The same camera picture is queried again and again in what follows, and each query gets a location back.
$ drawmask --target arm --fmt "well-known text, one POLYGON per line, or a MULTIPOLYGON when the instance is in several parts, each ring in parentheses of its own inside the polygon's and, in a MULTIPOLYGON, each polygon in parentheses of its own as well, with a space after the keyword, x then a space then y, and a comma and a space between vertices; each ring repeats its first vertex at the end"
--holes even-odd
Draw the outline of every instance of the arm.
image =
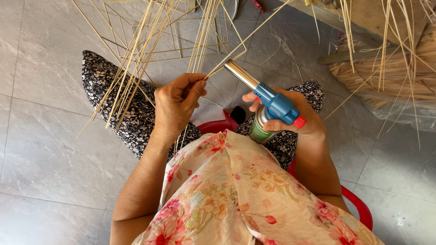
MULTIPOLYGON (((307 123, 299 129, 294 125, 287 125, 282 120, 270 120, 265 123, 263 129, 266 131, 290 130, 298 133, 295 154, 296 179, 319 199, 349 213, 342 198, 341 184, 328 149, 327 132, 320 117, 301 93, 279 88, 273 89, 282 92, 294 101, 295 107, 307 119, 307 123)), ((243 97, 246 102, 254 99, 253 93, 243 97)), ((259 103, 255 101, 250 111, 255 111, 259 103)))
POLYGON ((198 98, 206 95, 204 78, 203 74, 183 74, 154 92, 155 126, 139 163, 116 200, 110 244, 132 244, 157 213, 168 151, 199 107, 198 98))

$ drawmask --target hand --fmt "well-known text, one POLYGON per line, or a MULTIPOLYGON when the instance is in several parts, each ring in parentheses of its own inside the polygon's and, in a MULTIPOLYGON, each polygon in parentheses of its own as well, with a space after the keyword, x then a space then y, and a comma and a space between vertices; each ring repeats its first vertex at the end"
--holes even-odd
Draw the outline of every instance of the hand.
MULTIPOLYGON (((295 107, 300 111, 300 114, 307 119, 307 123, 301 128, 297 128, 295 125, 288 125, 282 120, 269 120, 263 125, 263 130, 265 131, 280 131, 280 130, 290 130, 299 134, 301 136, 314 136, 323 138, 326 135, 326 129, 321 121, 318 114, 312 109, 312 107, 307 102, 306 98, 299 92, 287 91, 279 88, 272 88, 276 92, 282 92, 289 99, 294 101, 295 107)), ((250 102, 256 99, 257 96, 250 92, 242 97, 245 102, 250 102)), ((260 105, 260 101, 254 101, 253 105, 250 106, 250 111, 255 112, 260 105)))
POLYGON ((154 91, 156 119, 152 131, 153 140, 170 148, 189 122, 198 98, 205 96, 206 75, 184 73, 167 85, 154 91))

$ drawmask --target red chair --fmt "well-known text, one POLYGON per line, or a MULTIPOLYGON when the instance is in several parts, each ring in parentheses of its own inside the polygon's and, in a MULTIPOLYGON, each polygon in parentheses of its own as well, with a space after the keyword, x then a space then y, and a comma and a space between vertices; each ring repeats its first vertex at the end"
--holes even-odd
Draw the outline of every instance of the red chair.
POLYGON ((197 126, 197 128, 203 133, 218 133, 226 129, 234 131, 239 124, 235 122, 233 118, 231 118, 224 110, 222 111, 222 114, 225 117, 224 120, 205 122, 197 126))
MULTIPOLYGON (((295 177, 295 158, 291 162, 291 165, 289 166, 288 170, 286 170, 290 175, 295 177)), ((366 204, 360 200, 354 193, 349 191, 347 188, 345 188, 343 185, 341 185, 342 189, 342 195, 348 199, 357 209, 360 216, 360 222, 364 224, 370 231, 372 231, 372 215, 369 211, 369 208, 366 206, 366 204)))
MULTIPOLYGON (((203 133, 218 133, 226 129, 234 131, 239 126, 239 124, 235 122, 224 110, 222 111, 222 114, 225 117, 224 120, 206 122, 199 125, 197 128, 203 133)), ((289 166, 287 172, 295 177, 295 158, 291 162, 291 165, 289 166)), ((360 222, 362 222, 362 224, 364 224, 370 231, 372 231, 372 216, 369 208, 362 200, 360 200, 347 188, 343 187, 342 185, 341 188, 342 195, 347 198, 354 206, 356 206, 357 211, 359 212, 360 222)))

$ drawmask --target metal torch nozzle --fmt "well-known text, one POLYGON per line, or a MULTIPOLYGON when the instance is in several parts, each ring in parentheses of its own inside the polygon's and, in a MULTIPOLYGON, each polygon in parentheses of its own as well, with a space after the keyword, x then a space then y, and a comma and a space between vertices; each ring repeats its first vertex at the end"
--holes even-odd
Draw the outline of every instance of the metal torch nozzle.
POLYGON ((259 85, 259 81, 250 75, 244 68, 234 62, 232 59, 228 59, 228 61, 224 64, 224 67, 232 73, 239 80, 243 81, 249 88, 255 90, 257 85, 259 85))

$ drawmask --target woman's left hand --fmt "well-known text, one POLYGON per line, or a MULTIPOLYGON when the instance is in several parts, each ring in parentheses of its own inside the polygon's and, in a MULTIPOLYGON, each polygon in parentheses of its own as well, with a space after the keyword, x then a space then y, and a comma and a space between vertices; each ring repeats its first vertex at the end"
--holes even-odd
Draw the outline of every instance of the woman's left hand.
POLYGON ((154 140, 170 148, 185 129, 195 108, 198 98, 205 96, 206 75, 184 73, 167 85, 154 91, 156 101, 156 119, 152 135, 154 140))

